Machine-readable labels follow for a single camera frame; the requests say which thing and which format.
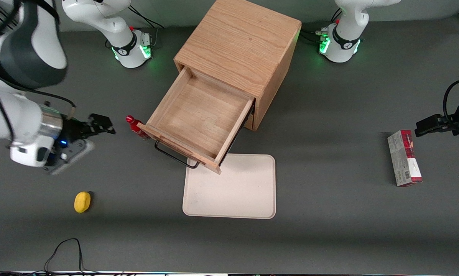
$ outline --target drawer handle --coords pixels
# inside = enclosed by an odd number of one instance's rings
[[[158,151],[162,152],[164,155],[170,157],[171,159],[173,159],[173,160],[175,160],[175,161],[177,161],[177,162],[179,162],[179,163],[184,164],[184,165],[187,166],[188,168],[197,168],[197,167],[198,167],[199,162],[197,162],[195,165],[191,166],[191,165],[185,163],[184,161],[182,161],[182,160],[176,158],[175,156],[169,154],[168,152],[165,152],[164,150],[160,149],[160,148],[158,147],[158,143],[159,143],[159,142],[160,142],[159,140],[156,140],[156,143],[154,143],[154,148],[157,149]]]

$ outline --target wooden drawer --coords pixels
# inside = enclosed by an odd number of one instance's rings
[[[156,145],[162,143],[220,174],[219,166],[254,99],[186,66],[147,124],[138,127],[157,140]]]

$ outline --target yellow object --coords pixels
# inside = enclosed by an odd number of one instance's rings
[[[89,204],[91,203],[91,195],[89,192],[80,192],[77,194],[74,200],[74,209],[78,213],[82,213],[89,208]]]

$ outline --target wood grain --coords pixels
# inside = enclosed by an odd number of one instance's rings
[[[154,110],[153,114],[149,118],[149,121],[147,121],[147,124],[157,125],[159,123],[159,120],[165,116],[166,111],[172,105],[173,101],[176,100],[179,92],[183,90],[191,77],[192,73],[190,68],[184,67],[171,87],[168,89],[168,92],[165,94],[156,110]]]
[[[284,78],[289,71],[289,66],[291,65],[292,56],[294,54],[294,49],[296,48],[296,43],[299,37],[299,30],[296,30],[294,34],[294,39],[290,41],[288,48],[284,52],[282,58],[280,59],[279,66],[277,66],[275,73],[272,78],[268,81],[268,84],[265,87],[264,93],[261,95],[261,98],[258,99],[255,103],[255,112],[253,118],[252,130],[256,131],[262,122],[262,119],[267,112],[270,104],[273,101],[274,96],[276,95],[280,85],[284,81]]]
[[[248,101],[213,82],[192,77],[157,126],[215,159]]]
[[[175,56],[260,98],[301,22],[245,0],[217,0]]]
[[[138,127],[145,133],[151,136],[155,140],[159,140],[163,145],[173,149],[175,152],[182,154],[192,160],[199,161],[201,165],[210,169],[214,173],[221,174],[219,164],[215,164],[212,158],[200,154],[196,149],[178,141],[177,139],[170,136],[169,133],[165,133],[151,125],[138,124]]]
[[[164,145],[220,173],[219,163],[254,98],[184,67],[147,124]]]

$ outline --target red and white box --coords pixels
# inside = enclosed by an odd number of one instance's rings
[[[396,132],[388,138],[388,145],[395,170],[396,185],[408,187],[421,183],[422,175],[413,153],[412,131],[400,130]]]

